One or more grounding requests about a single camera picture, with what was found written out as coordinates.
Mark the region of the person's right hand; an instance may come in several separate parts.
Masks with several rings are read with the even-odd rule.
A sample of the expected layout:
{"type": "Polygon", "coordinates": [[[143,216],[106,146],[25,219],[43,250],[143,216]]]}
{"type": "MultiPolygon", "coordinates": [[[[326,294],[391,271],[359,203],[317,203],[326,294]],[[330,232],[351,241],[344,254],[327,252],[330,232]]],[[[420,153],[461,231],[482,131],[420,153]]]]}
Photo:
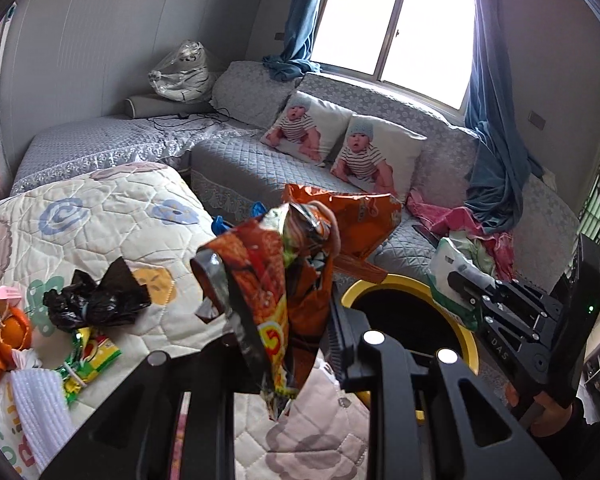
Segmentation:
{"type": "Polygon", "coordinates": [[[523,405],[519,422],[532,436],[545,438],[557,434],[570,421],[573,404],[563,408],[546,392],[534,397],[529,406],[523,405]]]}

